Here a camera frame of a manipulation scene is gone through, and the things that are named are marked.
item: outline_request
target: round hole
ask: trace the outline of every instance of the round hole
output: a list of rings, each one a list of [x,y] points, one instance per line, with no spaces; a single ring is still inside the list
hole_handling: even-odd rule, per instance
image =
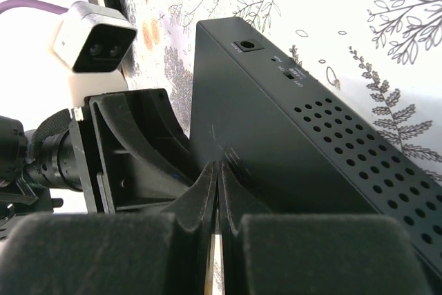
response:
[[[430,185],[428,183],[426,183],[425,181],[421,181],[421,186],[425,189],[429,189]]]
[[[412,217],[405,216],[405,217],[403,217],[403,221],[405,221],[405,223],[407,225],[410,225],[410,226],[414,225],[414,220]]]
[[[394,176],[395,176],[395,178],[398,179],[399,181],[404,181],[404,180],[405,180],[405,178],[403,177],[402,174],[397,173],[397,174],[394,174]]]
[[[373,190],[375,193],[382,193],[382,188],[380,188],[379,186],[373,186]]]
[[[416,212],[416,214],[421,217],[421,218],[425,218],[425,212],[421,209],[416,209],[414,210]]]
[[[399,194],[399,198],[400,198],[401,200],[403,200],[404,202],[408,202],[408,201],[410,201],[410,199],[408,198],[408,196],[405,195],[404,193],[400,193],[400,194]]]
[[[414,171],[408,167],[405,169],[405,172],[407,172],[407,174],[414,175]]]
[[[396,203],[393,200],[389,200],[388,201],[388,205],[392,208],[392,209],[397,209],[398,208],[398,203]]]
[[[389,180],[389,179],[385,179],[385,180],[384,180],[384,183],[385,183],[385,185],[386,185],[387,187],[390,187],[390,188],[394,186],[393,181],[391,181],[391,180]]]
[[[240,44],[243,48],[254,48],[255,47],[255,44],[251,43],[250,41],[242,41]]]
[[[410,187],[410,191],[414,194],[414,195],[418,195],[418,194],[420,194],[419,193],[419,190],[417,190],[416,188],[414,188],[414,187]]]
[[[424,240],[426,243],[428,243],[429,245],[431,245],[433,243],[433,239],[431,236],[429,236],[428,234],[422,234],[422,240]]]
[[[434,205],[434,203],[427,202],[427,207],[428,207],[428,209],[430,209],[430,210],[433,210],[433,211],[436,210],[436,205]]]
[[[438,225],[433,226],[433,231],[438,235],[442,235],[442,227]]]

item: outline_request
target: purple cable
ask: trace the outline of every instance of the purple cable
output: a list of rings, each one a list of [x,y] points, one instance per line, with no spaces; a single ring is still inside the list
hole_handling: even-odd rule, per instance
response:
[[[57,6],[52,3],[45,3],[40,0],[6,0],[3,3],[0,3],[0,14],[7,10],[19,7],[36,8],[38,10],[44,10],[58,15],[68,11],[65,7]]]

